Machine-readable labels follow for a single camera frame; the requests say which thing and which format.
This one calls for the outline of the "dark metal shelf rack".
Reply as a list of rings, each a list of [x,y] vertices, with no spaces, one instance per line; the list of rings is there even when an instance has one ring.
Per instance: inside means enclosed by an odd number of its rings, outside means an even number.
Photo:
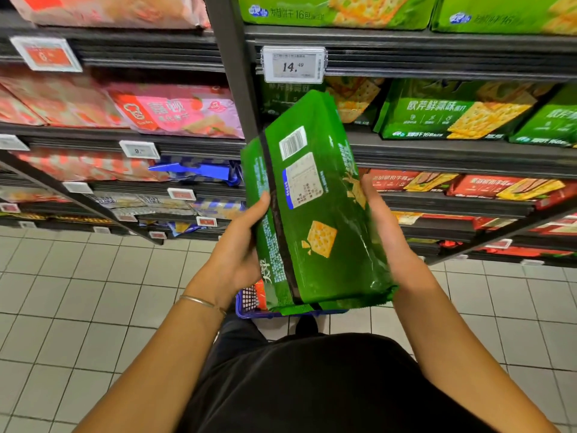
[[[204,0],[229,87],[248,141],[263,130],[256,74],[267,45],[325,47],[330,75],[394,78],[407,75],[464,79],[552,80],[530,67],[529,53],[577,57],[577,38],[506,38],[367,29],[246,26],[238,0]],[[366,130],[348,132],[361,167],[446,171],[577,180],[577,149],[506,141],[382,140]]]
[[[145,74],[224,74],[211,31],[165,31],[41,27],[25,21],[14,10],[0,6],[0,65],[21,64],[23,58],[9,43],[11,37],[61,37],[70,44],[84,67],[144,70]],[[159,153],[210,159],[239,160],[246,141],[242,138],[210,138],[144,135],[129,129],[73,129],[19,126],[0,123],[0,135],[13,134],[32,146],[82,148],[96,152],[121,152],[122,140],[154,143]],[[174,239],[166,228],[140,227],[138,222],[118,220],[108,209],[84,193],[72,193],[61,181],[0,150],[0,186],[45,189],[68,199],[68,203],[25,203],[25,212],[64,213],[107,219],[113,234],[138,235],[155,245]]]

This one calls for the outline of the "blue snack packet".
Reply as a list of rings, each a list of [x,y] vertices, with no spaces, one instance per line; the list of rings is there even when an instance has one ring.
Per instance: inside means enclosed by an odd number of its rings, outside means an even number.
[[[170,181],[223,182],[228,186],[243,183],[238,160],[163,155],[149,165],[148,170],[167,173]]]

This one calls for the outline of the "pink biscuit packet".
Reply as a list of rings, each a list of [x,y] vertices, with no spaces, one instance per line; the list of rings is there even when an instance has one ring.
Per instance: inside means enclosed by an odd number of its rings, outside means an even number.
[[[210,29],[204,0],[9,0],[39,26]]]
[[[103,87],[88,74],[0,70],[0,85],[55,127],[128,129]]]
[[[136,132],[244,139],[227,87],[112,82],[104,88],[119,114]]]
[[[0,123],[46,126],[42,118],[0,85]]]

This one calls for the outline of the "blue plastic shopping basket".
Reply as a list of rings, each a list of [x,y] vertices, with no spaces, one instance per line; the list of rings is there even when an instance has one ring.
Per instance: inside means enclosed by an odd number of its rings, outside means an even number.
[[[235,297],[235,312],[241,319],[273,319],[283,318],[278,312],[259,311],[256,308],[256,294],[252,286],[241,290]]]

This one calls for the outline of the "green cracker packet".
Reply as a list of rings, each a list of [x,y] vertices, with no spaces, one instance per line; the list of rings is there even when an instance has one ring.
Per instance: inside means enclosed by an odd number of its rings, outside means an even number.
[[[385,78],[326,76],[321,84],[288,84],[260,79],[261,111],[279,116],[309,91],[330,94],[344,124],[372,126],[384,103]]]
[[[431,30],[497,35],[577,35],[577,0],[438,0]]]
[[[238,0],[246,23],[424,30],[437,0]]]
[[[394,79],[373,131],[383,139],[506,140],[557,84]]]
[[[577,148],[577,84],[564,85],[508,141]]]

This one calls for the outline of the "red cracker packet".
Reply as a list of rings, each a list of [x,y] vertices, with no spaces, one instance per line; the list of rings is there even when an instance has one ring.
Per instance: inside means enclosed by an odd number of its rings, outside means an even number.
[[[453,181],[445,194],[452,197],[536,201],[565,187],[566,183],[560,180],[467,174]]]
[[[452,173],[376,168],[366,169],[365,174],[371,177],[373,187],[380,193],[443,193],[459,177]]]
[[[577,181],[569,181],[565,183],[563,188],[555,190],[546,195],[545,198],[539,199],[535,203],[536,210],[545,210],[549,207],[562,203],[567,199],[577,196]]]

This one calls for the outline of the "person's right forearm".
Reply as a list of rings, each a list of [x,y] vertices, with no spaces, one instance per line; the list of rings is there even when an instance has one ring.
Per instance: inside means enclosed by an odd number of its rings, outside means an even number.
[[[499,433],[557,433],[508,376],[418,257],[392,269],[393,307],[426,378]]]

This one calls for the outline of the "green cracker packet barcode side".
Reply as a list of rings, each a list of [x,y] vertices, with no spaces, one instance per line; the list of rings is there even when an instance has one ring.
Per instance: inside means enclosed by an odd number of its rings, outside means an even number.
[[[309,91],[241,151],[267,309],[281,315],[380,306],[398,289],[371,221],[332,96]]]

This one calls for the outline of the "dark trousers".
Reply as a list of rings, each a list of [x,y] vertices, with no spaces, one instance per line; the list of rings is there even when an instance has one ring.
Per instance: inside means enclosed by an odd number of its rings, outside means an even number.
[[[209,370],[232,358],[269,345],[269,342],[250,319],[229,313],[224,318],[204,364]]]

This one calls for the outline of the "black shoe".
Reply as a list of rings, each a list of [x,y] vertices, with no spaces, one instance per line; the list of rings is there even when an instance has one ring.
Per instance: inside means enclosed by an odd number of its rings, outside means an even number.
[[[294,328],[294,335],[307,337],[316,336],[317,334],[319,334],[319,327],[315,316],[302,315],[298,318]]]

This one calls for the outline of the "person's left forearm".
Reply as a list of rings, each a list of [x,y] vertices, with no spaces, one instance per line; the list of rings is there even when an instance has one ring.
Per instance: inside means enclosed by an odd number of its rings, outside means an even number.
[[[73,433],[173,433],[226,310],[180,298]]]

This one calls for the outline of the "person's right hand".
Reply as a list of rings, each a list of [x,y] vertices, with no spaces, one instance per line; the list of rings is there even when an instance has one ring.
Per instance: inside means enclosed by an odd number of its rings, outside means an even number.
[[[391,275],[400,288],[418,291],[437,284],[427,265],[411,250],[392,210],[390,221],[374,221],[372,216],[371,221],[386,254]]]

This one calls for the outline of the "black shirt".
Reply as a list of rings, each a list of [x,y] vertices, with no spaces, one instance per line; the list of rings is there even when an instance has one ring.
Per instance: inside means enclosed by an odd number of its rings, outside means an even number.
[[[288,336],[203,373],[175,433],[497,433],[392,339]]]

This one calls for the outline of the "red checked biscuit packet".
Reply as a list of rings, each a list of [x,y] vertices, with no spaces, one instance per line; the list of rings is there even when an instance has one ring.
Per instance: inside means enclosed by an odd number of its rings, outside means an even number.
[[[37,147],[10,153],[61,182],[166,182],[171,179],[169,173],[149,169],[155,165],[153,160],[132,159],[121,152]]]

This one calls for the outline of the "person's left hand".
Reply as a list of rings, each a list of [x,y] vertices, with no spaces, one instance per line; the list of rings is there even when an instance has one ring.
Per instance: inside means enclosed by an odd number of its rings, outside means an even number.
[[[250,241],[235,241],[233,220],[208,261],[188,283],[184,295],[227,310],[240,290],[260,279],[261,268],[253,233]]]

